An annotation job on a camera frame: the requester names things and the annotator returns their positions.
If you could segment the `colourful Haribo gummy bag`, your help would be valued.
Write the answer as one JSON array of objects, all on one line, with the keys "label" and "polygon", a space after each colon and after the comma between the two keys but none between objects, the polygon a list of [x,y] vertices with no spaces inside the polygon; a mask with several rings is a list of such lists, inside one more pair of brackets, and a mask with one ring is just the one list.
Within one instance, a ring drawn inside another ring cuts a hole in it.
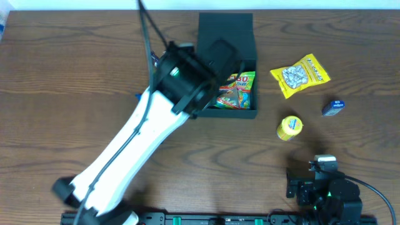
[{"label": "colourful Haribo gummy bag", "polygon": [[255,77],[255,71],[243,72],[234,82],[221,86],[214,107],[219,109],[250,109],[251,89]]}]

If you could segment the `dark blue chocolate bar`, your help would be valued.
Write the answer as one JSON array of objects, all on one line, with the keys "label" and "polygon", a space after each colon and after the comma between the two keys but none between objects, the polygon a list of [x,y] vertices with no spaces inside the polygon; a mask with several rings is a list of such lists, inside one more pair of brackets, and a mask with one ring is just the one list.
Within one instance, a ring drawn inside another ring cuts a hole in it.
[{"label": "dark blue chocolate bar", "polygon": [[151,59],[154,67],[158,67],[160,58],[156,55],[154,51],[151,51]]}]

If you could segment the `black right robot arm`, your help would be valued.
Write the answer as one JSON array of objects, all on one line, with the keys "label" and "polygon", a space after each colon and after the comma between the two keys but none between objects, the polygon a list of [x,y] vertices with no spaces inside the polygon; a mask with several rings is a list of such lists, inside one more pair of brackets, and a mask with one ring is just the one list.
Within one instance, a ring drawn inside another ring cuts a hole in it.
[{"label": "black right robot arm", "polygon": [[310,206],[297,224],[361,224],[363,204],[357,184],[338,171],[333,155],[316,155],[309,162],[313,177],[286,169],[286,197],[296,198],[299,206]]}]

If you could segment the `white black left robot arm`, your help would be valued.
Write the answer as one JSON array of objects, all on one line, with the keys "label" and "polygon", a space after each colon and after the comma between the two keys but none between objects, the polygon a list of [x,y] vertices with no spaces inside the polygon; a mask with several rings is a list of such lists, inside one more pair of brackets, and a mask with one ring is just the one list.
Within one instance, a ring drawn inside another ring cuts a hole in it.
[{"label": "white black left robot arm", "polygon": [[139,216],[123,196],[159,145],[218,91],[217,78],[192,45],[170,42],[149,87],[126,124],[98,158],[74,177],[58,179],[52,190],[74,214],[61,224],[137,224]]}]

